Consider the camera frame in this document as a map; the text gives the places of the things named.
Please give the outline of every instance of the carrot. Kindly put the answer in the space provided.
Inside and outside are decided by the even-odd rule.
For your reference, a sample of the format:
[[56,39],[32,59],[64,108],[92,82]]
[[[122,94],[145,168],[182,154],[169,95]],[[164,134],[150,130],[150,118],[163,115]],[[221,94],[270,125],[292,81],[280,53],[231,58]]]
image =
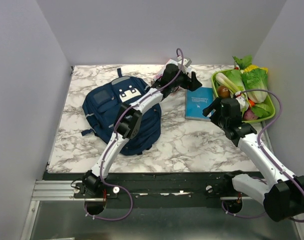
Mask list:
[[253,107],[255,105],[255,102],[253,102],[251,99],[249,99],[248,102],[250,103],[251,107]]

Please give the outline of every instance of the metal floor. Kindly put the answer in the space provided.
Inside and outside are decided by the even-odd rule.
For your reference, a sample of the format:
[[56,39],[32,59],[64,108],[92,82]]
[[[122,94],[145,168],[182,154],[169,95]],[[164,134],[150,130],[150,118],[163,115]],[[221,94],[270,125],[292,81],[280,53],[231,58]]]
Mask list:
[[[268,217],[240,219],[220,208],[135,208],[124,220],[107,222],[85,217],[82,201],[41,201],[32,240],[296,240],[295,224]],[[244,201],[240,214],[256,215],[263,208]],[[119,217],[127,209],[106,209],[103,217]]]

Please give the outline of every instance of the backpack strap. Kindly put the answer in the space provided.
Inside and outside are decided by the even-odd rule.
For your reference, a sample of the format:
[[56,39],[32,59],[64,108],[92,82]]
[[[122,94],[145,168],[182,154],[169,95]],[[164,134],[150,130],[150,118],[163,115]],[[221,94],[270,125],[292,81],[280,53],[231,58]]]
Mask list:
[[123,76],[123,75],[122,75],[122,70],[121,70],[120,67],[117,69],[117,74],[118,74],[118,77],[119,77],[119,78],[121,78],[121,77]]
[[81,131],[81,134],[82,134],[82,136],[85,136],[85,135],[93,133],[93,132],[94,132],[94,130],[92,128],[90,128],[90,129]]

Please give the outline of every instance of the navy blue backpack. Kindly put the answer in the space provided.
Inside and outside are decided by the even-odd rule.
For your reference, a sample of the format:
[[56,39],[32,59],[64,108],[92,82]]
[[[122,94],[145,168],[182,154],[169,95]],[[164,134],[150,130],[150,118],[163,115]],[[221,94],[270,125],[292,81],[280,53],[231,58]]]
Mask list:
[[[91,129],[82,131],[82,135],[94,132],[107,143],[114,130],[114,122],[122,103],[130,104],[148,92],[149,86],[138,77],[122,76],[92,90],[85,98],[83,110]],[[121,150],[121,154],[140,155],[143,150],[152,147],[161,135],[162,111],[159,104],[150,108],[142,117],[137,135]]]

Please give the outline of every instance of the onion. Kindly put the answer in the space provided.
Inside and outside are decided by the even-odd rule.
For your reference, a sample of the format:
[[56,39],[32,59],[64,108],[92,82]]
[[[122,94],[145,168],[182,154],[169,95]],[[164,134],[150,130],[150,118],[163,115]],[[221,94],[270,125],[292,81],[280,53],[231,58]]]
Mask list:
[[256,116],[251,109],[246,110],[243,115],[243,119],[246,121],[257,120],[258,116]]

